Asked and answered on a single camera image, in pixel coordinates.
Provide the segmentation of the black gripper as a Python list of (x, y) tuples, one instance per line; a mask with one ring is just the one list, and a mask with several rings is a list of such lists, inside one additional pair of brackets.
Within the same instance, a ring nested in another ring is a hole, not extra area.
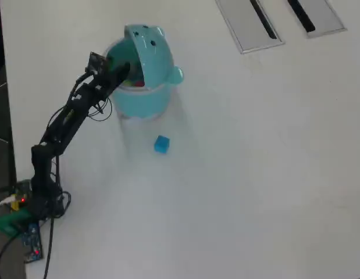
[(87, 78), (92, 80), (87, 84), (85, 95), (87, 99), (107, 99), (111, 92), (127, 79), (130, 72), (130, 63), (118, 65), (102, 74), (86, 72)]

